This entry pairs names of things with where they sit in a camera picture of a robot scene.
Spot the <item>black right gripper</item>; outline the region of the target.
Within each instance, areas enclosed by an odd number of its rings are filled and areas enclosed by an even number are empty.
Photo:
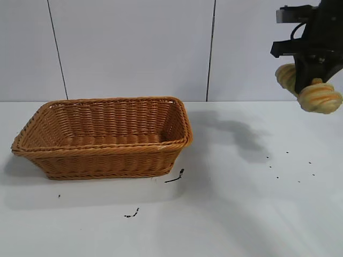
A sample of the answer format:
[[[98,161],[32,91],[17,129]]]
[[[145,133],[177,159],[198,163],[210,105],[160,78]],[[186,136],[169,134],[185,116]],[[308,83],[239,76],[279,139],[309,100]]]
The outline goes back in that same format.
[[[341,7],[281,7],[276,10],[277,23],[297,23],[289,40],[274,41],[271,54],[275,58],[295,56],[295,92],[311,85],[315,63],[307,56],[322,58],[342,55]],[[322,81],[328,82],[342,70],[342,62],[324,63]]]

